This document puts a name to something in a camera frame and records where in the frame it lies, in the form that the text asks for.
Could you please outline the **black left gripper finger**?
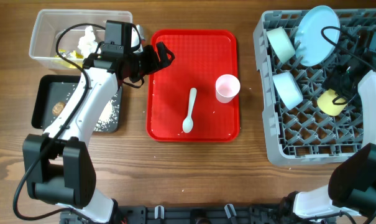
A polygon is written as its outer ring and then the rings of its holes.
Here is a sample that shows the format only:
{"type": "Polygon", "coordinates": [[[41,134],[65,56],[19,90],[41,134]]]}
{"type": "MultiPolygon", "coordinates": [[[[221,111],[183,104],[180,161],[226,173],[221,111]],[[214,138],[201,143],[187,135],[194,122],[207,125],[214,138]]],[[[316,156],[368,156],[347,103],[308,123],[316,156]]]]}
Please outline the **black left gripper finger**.
{"type": "Polygon", "coordinates": [[[139,76],[144,77],[146,75],[151,75],[164,68],[166,68],[166,66],[161,63],[142,63],[139,68],[139,76]]]}
{"type": "Polygon", "coordinates": [[[163,42],[156,43],[156,47],[159,57],[159,67],[166,68],[170,66],[175,59],[174,53],[163,42]]]}

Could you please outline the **yellow plastic cup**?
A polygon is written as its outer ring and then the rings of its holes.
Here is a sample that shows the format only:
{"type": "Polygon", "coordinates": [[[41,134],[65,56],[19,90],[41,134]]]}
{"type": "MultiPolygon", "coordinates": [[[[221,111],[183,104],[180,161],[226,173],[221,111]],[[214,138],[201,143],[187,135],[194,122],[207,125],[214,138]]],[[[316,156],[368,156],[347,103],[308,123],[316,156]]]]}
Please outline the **yellow plastic cup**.
{"type": "Polygon", "coordinates": [[[337,116],[347,106],[347,101],[334,90],[328,89],[317,99],[317,105],[323,113],[337,116]]]}

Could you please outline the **light blue plate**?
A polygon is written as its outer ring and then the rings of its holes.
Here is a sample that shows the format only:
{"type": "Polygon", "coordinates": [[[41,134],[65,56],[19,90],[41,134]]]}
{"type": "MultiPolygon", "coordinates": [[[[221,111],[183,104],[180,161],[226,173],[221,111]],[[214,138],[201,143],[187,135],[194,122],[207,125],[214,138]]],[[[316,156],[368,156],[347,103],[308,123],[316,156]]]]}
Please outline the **light blue plate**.
{"type": "Polygon", "coordinates": [[[294,38],[296,58],[301,64],[312,67],[326,60],[334,51],[334,46],[321,35],[324,27],[340,28],[337,14],[329,6],[316,6],[302,18],[294,38]]]}

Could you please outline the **light blue bowl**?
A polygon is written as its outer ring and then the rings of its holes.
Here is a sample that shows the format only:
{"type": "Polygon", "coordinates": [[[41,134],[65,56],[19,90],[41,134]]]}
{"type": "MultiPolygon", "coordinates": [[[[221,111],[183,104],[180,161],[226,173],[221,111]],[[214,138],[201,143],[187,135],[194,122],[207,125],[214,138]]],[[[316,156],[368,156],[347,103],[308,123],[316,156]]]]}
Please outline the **light blue bowl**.
{"type": "Polygon", "coordinates": [[[284,105],[292,110],[303,101],[303,94],[290,72],[273,76],[273,83],[284,105]]]}

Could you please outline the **white napkin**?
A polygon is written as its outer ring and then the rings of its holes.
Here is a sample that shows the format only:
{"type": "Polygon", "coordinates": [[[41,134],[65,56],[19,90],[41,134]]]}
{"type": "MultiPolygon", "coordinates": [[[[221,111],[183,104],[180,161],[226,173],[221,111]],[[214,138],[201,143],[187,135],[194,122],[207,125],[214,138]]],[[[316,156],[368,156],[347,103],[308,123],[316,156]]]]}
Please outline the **white napkin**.
{"type": "Polygon", "coordinates": [[[80,37],[78,41],[78,49],[80,50],[83,58],[87,58],[91,53],[95,53],[98,43],[93,30],[93,26],[88,26],[85,29],[84,36],[80,37]]]}

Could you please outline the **white rice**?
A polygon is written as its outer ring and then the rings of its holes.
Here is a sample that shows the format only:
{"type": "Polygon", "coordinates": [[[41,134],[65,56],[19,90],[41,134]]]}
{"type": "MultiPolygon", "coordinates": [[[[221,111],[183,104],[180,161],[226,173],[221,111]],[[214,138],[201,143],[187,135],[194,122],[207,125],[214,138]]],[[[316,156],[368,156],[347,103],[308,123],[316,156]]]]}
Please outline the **white rice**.
{"type": "MultiPolygon", "coordinates": [[[[64,102],[67,105],[78,86],[85,87],[85,84],[67,82],[59,83],[59,102],[64,102]]],[[[118,129],[121,98],[122,88],[117,91],[104,107],[96,126],[94,127],[94,132],[112,133],[118,129]]]]}

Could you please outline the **mint green bowl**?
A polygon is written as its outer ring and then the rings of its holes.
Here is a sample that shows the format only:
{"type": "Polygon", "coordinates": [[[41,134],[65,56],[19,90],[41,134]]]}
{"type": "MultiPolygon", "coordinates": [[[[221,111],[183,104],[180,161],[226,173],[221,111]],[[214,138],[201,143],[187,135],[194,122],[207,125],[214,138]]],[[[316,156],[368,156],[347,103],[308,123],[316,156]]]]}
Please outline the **mint green bowl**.
{"type": "Polygon", "coordinates": [[[295,55],[294,46],[282,27],[268,30],[267,37],[281,63],[286,63],[295,55]]]}

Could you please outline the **brown food ball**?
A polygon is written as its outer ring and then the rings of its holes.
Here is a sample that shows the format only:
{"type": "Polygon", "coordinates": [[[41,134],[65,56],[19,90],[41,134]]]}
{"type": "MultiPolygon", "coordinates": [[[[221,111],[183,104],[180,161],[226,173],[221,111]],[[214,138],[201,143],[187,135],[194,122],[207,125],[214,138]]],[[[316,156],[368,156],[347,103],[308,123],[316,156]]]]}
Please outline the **brown food ball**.
{"type": "Polygon", "coordinates": [[[54,107],[52,108],[52,114],[54,116],[59,116],[62,111],[64,110],[64,108],[66,107],[66,103],[64,102],[58,102],[54,105],[54,107]]]}

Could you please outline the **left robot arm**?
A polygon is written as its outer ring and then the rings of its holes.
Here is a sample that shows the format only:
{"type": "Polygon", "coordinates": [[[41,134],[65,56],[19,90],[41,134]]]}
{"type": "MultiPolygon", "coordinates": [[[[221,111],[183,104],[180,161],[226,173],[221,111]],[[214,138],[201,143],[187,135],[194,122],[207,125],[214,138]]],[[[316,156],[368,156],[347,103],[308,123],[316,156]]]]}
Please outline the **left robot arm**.
{"type": "Polygon", "coordinates": [[[96,173],[88,143],[102,110],[130,79],[134,86],[145,75],[170,66],[175,58],[163,42],[142,47],[99,44],[100,54],[84,59],[80,83],[58,118],[41,135],[26,137],[22,152],[25,174],[14,195],[13,210],[21,220],[40,220],[23,216],[17,207],[23,186],[30,198],[60,206],[88,223],[123,223],[114,199],[96,189],[96,173]]]}

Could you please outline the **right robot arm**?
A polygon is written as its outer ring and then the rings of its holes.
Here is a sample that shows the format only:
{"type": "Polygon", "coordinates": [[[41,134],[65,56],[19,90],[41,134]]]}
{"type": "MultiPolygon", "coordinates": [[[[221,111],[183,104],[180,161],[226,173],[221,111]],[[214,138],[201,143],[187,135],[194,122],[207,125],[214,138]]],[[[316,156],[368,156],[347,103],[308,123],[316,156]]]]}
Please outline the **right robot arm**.
{"type": "Polygon", "coordinates": [[[339,165],[327,186],[310,192],[293,192],[280,203],[280,215],[289,215],[291,223],[320,222],[327,218],[354,213],[370,223],[376,218],[376,37],[369,52],[371,62],[353,55],[368,66],[357,84],[363,112],[362,149],[339,165]]]}

